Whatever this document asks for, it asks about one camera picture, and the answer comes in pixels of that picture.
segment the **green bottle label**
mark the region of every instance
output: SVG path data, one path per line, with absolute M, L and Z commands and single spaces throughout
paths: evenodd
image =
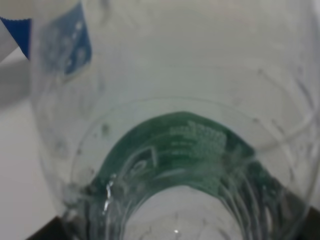
M 244 239 L 283 236 L 305 209 L 243 139 L 189 112 L 158 116 L 134 127 L 113 147 L 86 189 L 106 196 L 106 186 L 111 187 L 108 211 L 113 223 L 123 224 L 146 199 L 181 185 L 219 198 L 237 219 Z M 265 238 L 258 238 L 261 233 Z

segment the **clear plastic bottle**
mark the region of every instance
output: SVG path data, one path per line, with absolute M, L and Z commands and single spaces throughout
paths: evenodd
M 294 237 L 319 165 L 313 1 L 36 2 L 41 163 L 72 235 Z

